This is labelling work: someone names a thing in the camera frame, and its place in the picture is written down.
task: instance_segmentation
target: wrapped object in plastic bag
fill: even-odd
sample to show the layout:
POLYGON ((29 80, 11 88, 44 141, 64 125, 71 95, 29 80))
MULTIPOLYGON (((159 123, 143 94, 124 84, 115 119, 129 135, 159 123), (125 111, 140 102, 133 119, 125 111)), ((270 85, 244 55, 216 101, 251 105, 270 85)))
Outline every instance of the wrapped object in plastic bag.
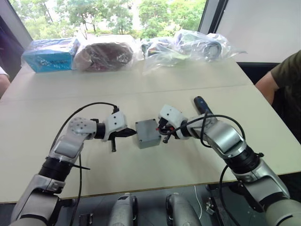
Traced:
POLYGON ((160 38, 149 40, 145 51, 144 73, 161 66, 174 66, 183 60, 216 61, 232 57, 239 51, 220 34, 204 35, 195 31, 180 30, 168 44, 160 38))
POLYGON ((78 47, 76 38, 34 40, 22 54, 22 60, 35 72, 71 70, 78 47))
POLYGON ((131 35, 104 35, 81 44, 73 68, 89 72, 117 71, 142 59, 140 45, 131 35))

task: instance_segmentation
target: olive green shirt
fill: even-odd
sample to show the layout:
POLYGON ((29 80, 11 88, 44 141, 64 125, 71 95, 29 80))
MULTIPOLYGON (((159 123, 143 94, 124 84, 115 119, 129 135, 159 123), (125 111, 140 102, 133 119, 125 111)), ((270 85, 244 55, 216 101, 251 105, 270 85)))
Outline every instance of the olive green shirt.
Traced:
POLYGON ((301 50, 289 56, 271 70, 279 86, 283 88, 283 120, 300 142, 301 130, 301 50))

